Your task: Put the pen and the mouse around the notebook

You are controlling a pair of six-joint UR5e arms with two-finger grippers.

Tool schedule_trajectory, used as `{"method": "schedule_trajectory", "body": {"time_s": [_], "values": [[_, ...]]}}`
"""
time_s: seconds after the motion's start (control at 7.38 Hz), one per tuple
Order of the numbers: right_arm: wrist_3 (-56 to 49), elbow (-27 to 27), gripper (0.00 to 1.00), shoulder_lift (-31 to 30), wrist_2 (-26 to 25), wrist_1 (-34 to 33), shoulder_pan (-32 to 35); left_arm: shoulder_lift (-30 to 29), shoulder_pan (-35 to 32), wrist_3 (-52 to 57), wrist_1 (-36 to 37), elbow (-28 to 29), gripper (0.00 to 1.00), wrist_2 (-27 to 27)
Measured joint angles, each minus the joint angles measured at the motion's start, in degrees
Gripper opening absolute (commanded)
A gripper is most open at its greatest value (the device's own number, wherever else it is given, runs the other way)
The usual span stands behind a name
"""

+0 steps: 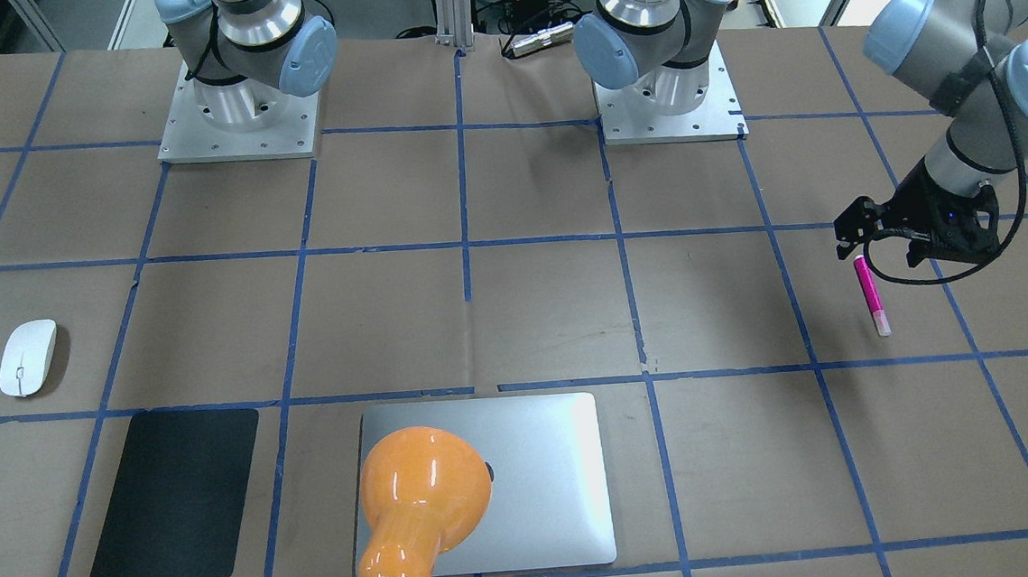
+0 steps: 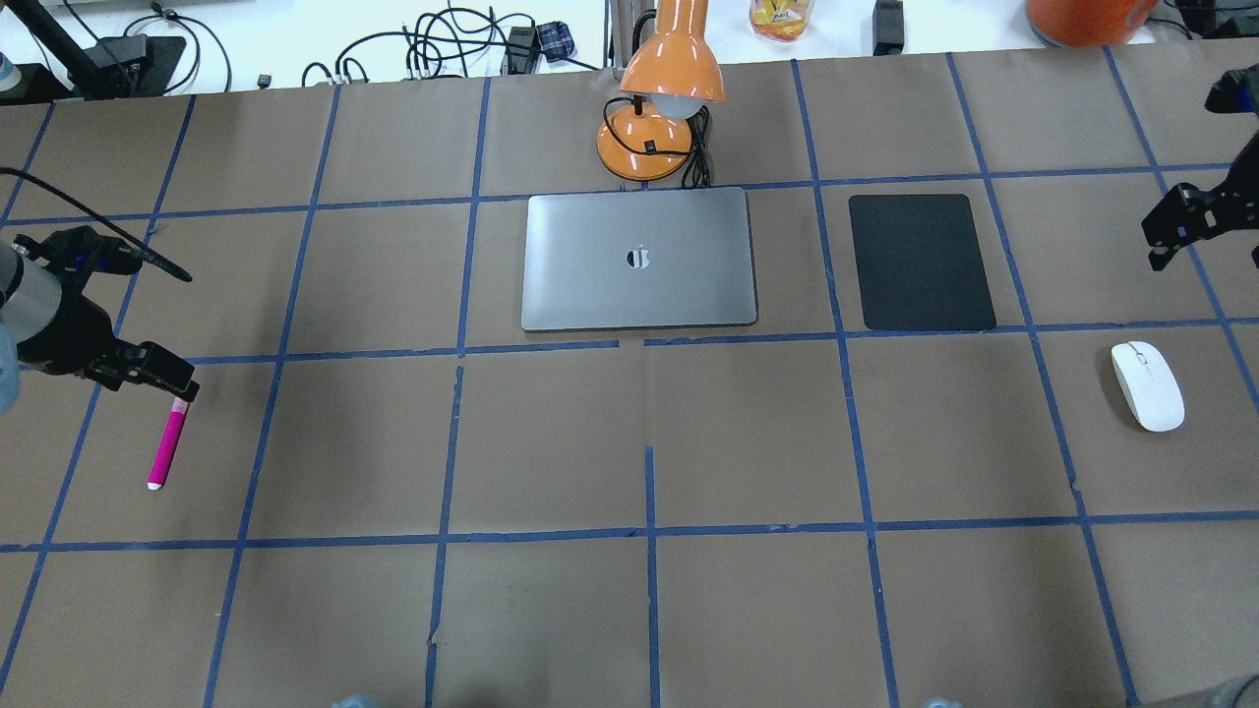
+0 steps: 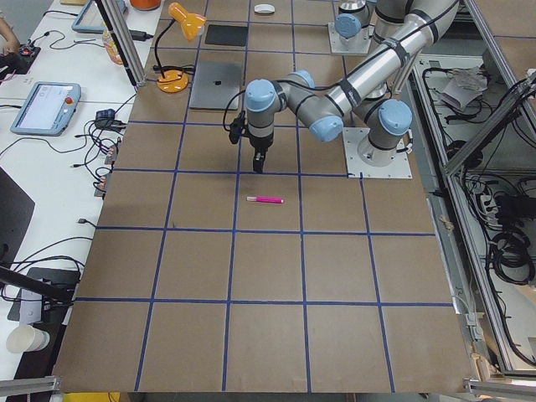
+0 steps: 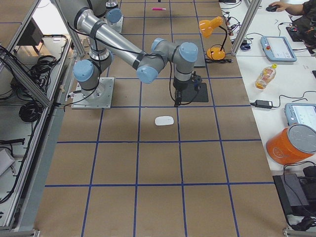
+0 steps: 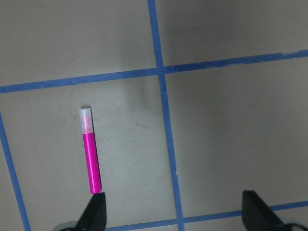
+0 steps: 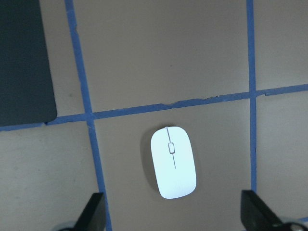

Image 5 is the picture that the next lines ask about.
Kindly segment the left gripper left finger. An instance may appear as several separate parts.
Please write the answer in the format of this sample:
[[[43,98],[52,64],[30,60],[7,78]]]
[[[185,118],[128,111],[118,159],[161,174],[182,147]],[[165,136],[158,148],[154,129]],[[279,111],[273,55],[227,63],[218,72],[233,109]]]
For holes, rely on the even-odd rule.
[[[76,231],[104,231],[106,228],[105,193],[95,193],[75,226]]]

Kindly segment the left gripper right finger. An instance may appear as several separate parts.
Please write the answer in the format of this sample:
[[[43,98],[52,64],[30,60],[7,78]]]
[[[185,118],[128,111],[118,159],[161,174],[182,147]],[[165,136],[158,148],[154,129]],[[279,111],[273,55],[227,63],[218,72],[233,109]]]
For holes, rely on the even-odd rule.
[[[247,231],[288,231],[255,191],[243,191],[242,222]]]

